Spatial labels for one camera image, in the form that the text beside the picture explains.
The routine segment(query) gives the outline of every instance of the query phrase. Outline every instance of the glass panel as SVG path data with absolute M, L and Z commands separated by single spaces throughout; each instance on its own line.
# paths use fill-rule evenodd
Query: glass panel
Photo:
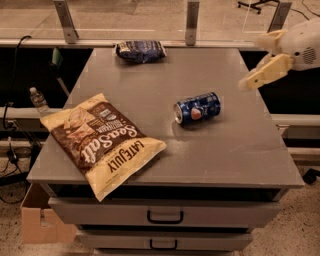
M 243 0 L 254 3 L 258 0 Z M 153 39 L 183 43 L 188 0 L 68 0 L 80 39 Z M 292 2 L 284 28 L 316 17 L 301 2 Z M 261 4 L 261 13 L 238 0 L 200 0 L 197 44 L 206 42 L 252 42 L 267 32 L 276 2 Z M 309 0 L 315 12 L 320 1 Z M 31 35 L 39 39 L 63 39 L 63 31 L 53 0 L 0 0 L 0 39 Z
M 0 38 L 63 38 L 52 0 L 0 0 Z
M 69 0 L 81 39 L 184 40 L 185 0 Z

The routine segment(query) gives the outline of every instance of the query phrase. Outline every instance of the soda can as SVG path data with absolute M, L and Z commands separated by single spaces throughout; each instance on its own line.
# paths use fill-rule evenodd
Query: soda can
M 182 125 L 217 116 L 220 110 L 220 100 L 214 92 L 187 98 L 174 105 L 175 120 Z

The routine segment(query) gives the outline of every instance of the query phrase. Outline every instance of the chip bag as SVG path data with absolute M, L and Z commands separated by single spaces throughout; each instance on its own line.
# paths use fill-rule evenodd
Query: chip bag
M 166 147 L 141 133 L 102 93 L 40 120 L 100 202 Z
M 116 44 L 116 54 L 133 63 L 149 63 L 167 56 L 160 41 L 125 41 Z

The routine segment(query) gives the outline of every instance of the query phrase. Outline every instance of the chair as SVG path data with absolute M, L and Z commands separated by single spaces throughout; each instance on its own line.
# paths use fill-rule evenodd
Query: chair
M 303 175 L 302 179 L 305 183 L 311 185 L 317 180 L 317 177 L 320 177 L 320 171 L 315 169 L 309 169 L 305 175 Z
M 260 0 L 258 2 L 255 2 L 255 3 L 251 3 L 251 4 L 248 4 L 248 3 L 244 3 L 242 1 L 238 1 L 238 8 L 241 7 L 241 5 L 244 5 L 244 6 L 247 6 L 249 8 L 252 8 L 252 9 L 255 9 L 258 11 L 258 14 L 261 13 L 261 8 L 260 7 L 257 7 L 257 5 L 260 5 L 260 4 L 265 4 L 265 3 L 268 3 L 268 2 L 276 2 L 276 3 L 280 3 L 279 0 Z

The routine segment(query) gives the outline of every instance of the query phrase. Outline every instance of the black cable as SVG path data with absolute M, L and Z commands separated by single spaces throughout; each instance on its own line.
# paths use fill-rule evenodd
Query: black cable
M 292 9 L 292 8 L 290 10 L 300 13 L 303 17 L 305 17 L 307 20 L 309 20 L 309 18 L 303 12 L 296 10 L 296 9 Z
M 26 191 L 25 191 L 25 194 L 23 195 L 23 197 L 17 201 L 13 201 L 13 202 L 10 202 L 10 201 L 7 201 L 5 199 L 3 199 L 3 197 L 0 196 L 0 201 L 2 201 L 3 203 L 6 203 L 6 204 L 18 204 L 18 203 L 21 203 L 24 199 L 24 197 L 26 196 Z
M 8 176 L 10 176 L 11 174 L 15 173 L 17 170 L 18 170 L 18 168 L 17 168 L 17 166 L 16 166 L 16 168 L 15 168 L 13 171 L 8 172 L 7 174 L 5 174 L 5 175 L 1 176 L 1 177 L 0 177 L 0 179 L 2 179 L 2 178 L 4 178 L 4 177 L 8 177 Z
M 15 163 L 14 165 L 16 166 L 16 168 L 18 169 L 18 171 L 19 171 L 20 173 L 22 173 L 22 171 L 21 171 L 21 169 L 20 169 L 20 167 L 19 167 L 18 163 Z
M 8 162 L 7 162 L 7 164 L 6 164 L 6 167 L 2 170 L 2 171 L 0 171 L 0 173 L 4 173 L 7 169 L 8 169 L 8 166 L 9 166 L 9 160 L 8 160 Z
M 30 155 L 31 155 L 31 147 L 27 147 L 27 146 L 19 146 L 19 147 L 15 147 L 14 151 L 16 151 L 17 149 L 21 149 L 21 148 L 25 148 L 25 149 L 29 149 L 30 150 Z
M 9 87 L 9 93 L 8 93 L 8 97 L 7 97 L 7 101 L 5 103 L 5 108 L 4 108 L 4 113 L 3 113 L 3 119 L 2 119 L 2 125 L 3 125 L 3 128 L 5 130 L 8 130 L 9 128 L 11 127 L 7 127 L 7 124 L 6 124 L 6 116 L 7 116 L 7 111 L 8 111 L 8 107 L 9 107 L 9 100 L 10 100 L 10 97 L 11 97 L 11 93 L 12 93 L 12 89 L 13 89 L 13 86 L 14 86 L 14 83 L 15 83 L 15 80 L 16 80 L 16 69 L 17 69 L 17 59 L 18 59 L 18 50 L 20 48 L 20 45 L 21 43 L 25 40 L 25 39 L 29 39 L 31 38 L 31 36 L 23 36 L 18 45 L 16 46 L 15 48 L 15 51 L 14 51 L 14 62 L 13 62 L 13 71 L 12 71 L 12 79 L 11 79 L 11 84 L 10 84 L 10 87 Z
M 304 0 L 302 0 L 301 3 L 302 3 L 302 4 L 304 5 L 304 7 L 306 7 L 307 10 L 308 10 L 309 12 L 311 12 L 313 15 L 315 15 L 315 16 L 317 16 L 317 17 L 320 17 L 320 14 L 315 13 L 315 12 L 313 12 L 313 11 L 311 11 L 311 10 L 309 9 L 309 7 L 304 3 Z

